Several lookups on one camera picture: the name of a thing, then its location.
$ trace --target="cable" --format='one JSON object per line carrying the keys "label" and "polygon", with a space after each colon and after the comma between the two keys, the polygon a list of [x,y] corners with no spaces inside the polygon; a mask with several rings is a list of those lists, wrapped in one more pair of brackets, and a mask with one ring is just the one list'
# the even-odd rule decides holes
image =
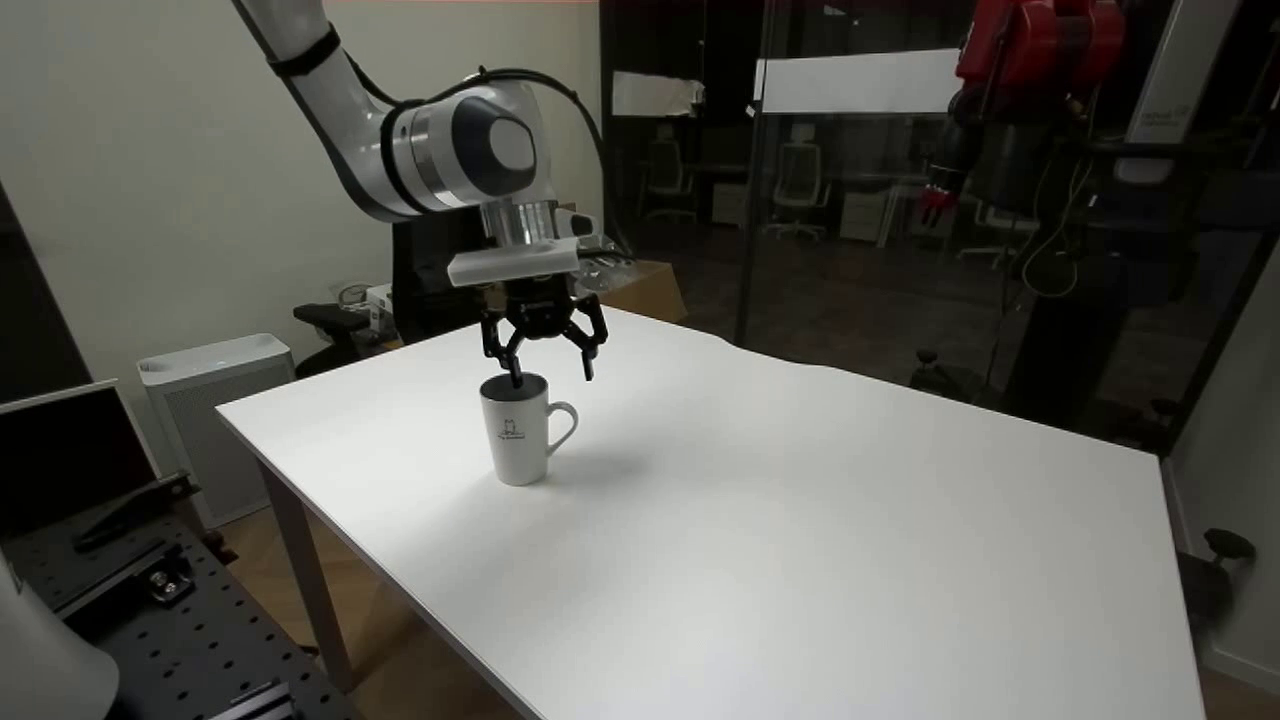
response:
{"label": "cable", "polygon": [[1065,198],[1065,209],[1059,209],[1057,229],[1051,229],[1044,241],[1036,241],[1034,252],[1023,257],[1021,280],[1023,280],[1023,288],[1036,291],[1036,294],[1065,301],[1065,294],[1071,294],[1071,291],[1079,288],[1079,252],[1071,257],[1067,280],[1065,280],[1059,288],[1044,288],[1044,282],[1036,280],[1036,265],[1039,265],[1044,252],[1051,252],[1057,242],[1067,246],[1067,241],[1071,241],[1071,236],[1067,236],[1067,217],[1075,211],[1086,183],[1087,183],[1087,158],[1071,168],[1067,198]]}
{"label": "cable", "polygon": [[350,64],[354,64],[354,72],[358,72],[358,78],[361,78],[361,87],[366,87],[367,94],[375,94],[375,101],[384,101],[384,102],[399,102],[398,94],[390,94],[390,93],[358,64],[358,54],[350,54]]}
{"label": "cable", "polygon": [[[1007,217],[1000,257],[1007,257],[1014,236],[1018,236],[1018,217]],[[997,364],[1000,364],[1000,343],[1005,343],[1014,301],[1018,301],[1014,273],[1005,266],[1000,273],[1000,307],[997,307],[997,322],[992,322],[992,352],[989,352],[989,383],[997,383]]]}

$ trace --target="monitor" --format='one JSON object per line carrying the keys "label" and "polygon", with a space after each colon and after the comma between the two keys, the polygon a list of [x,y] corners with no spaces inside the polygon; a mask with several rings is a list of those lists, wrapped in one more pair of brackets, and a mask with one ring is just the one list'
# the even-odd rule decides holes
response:
{"label": "monitor", "polygon": [[113,381],[0,404],[0,541],[158,480]]}

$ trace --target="gray floor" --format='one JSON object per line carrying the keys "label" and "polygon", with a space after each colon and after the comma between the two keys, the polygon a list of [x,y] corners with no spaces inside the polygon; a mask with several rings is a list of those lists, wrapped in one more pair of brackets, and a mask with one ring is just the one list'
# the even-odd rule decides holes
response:
{"label": "gray floor", "polygon": [[[745,230],[639,223],[631,236],[639,257],[676,265],[690,322],[732,339],[750,257]],[[1005,276],[992,259],[957,259],[957,246],[768,236],[755,246],[745,343],[891,383],[910,383],[916,352],[929,347],[977,377],[992,369],[1000,383],[1023,320],[1021,301],[1000,312],[1000,291]],[[1126,409],[1180,399],[1211,322],[1216,303],[1204,291],[1134,312],[1100,399]]]}

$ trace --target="red object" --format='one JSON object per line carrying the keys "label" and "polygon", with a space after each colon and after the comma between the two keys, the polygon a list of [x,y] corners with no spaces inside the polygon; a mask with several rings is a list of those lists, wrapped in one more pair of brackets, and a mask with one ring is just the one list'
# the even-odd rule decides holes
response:
{"label": "red object", "polygon": [[1117,0],[980,0],[957,77],[1000,93],[1093,87],[1126,46]]}
{"label": "red object", "polygon": [[951,211],[951,204],[957,204],[951,188],[929,183],[924,194],[921,194],[921,220],[935,223],[935,220],[944,220]]}

